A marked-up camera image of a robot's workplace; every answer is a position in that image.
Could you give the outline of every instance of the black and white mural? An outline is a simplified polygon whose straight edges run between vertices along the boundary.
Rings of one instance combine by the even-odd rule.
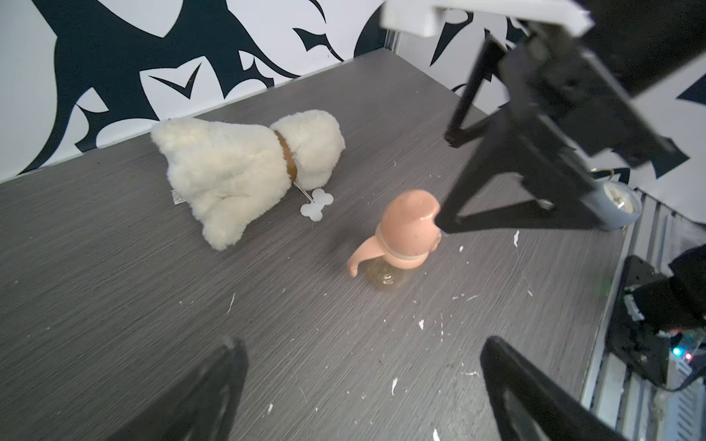
[[[4,0],[0,180],[383,46],[382,0]]]
[[[403,35],[398,54],[432,78],[461,95],[487,34],[512,48],[527,31],[514,18],[489,13],[449,10],[435,37]],[[649,193],[690,219],[706,223],[706,54],[633,100],[638,111],[680,151],[670,161],[656,161],[630,172],[630,185]],[[500,80],[489,75],[474,105],[490,114],[507,102]],[[591,168],[621,168],[627,164],[615,153],[583,155]]]

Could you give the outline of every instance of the bone-shaped tag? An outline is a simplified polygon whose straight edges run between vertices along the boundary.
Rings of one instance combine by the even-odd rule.
[[[311,197],[313,200],[308,204],[302,205],[299,212],[314,222],[318,222],[323,218],[321,209],[333,202],[333,196],[320,188],[315,188],[314,191],[311,192]]]

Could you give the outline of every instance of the fabric tag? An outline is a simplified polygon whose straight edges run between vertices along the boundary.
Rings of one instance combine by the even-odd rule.
[[[186,202],[184,200],[184,198],[180,194],[177,193],[176,190],[172,190],[172,200],[174,201],[175,205],[179,205],[182,202]]]

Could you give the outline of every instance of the baby bottle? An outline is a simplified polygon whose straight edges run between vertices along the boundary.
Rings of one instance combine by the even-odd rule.
[[[348,260],[350,274],[356,277],[360,262],[370,260],[366,272],[373,285],[384,291],[403,286],[439,245],[441,231],[434,224],[438,213],[438,201],[424,190],[397,196],[385,208],[375,236]]]

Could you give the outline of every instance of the gray table surface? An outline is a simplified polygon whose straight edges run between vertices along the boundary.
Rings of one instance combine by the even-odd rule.
[[[442,140],[456,102],[380,50],[203,115],[324,109],[347,144],[321,222],[292,190],[221,253],[173,205],[146,135],[2,184],[0,437],[105,437],[226,334],[251,362],[231,440],[496,439],[466,375],[492,334],[577,397],[621,232],[522,230],[517,249],[507,229],[446,236],[394,293],[346,272],[395,195],[448,192],[472,150]],[[526,197],[502,176],[469,209]]]

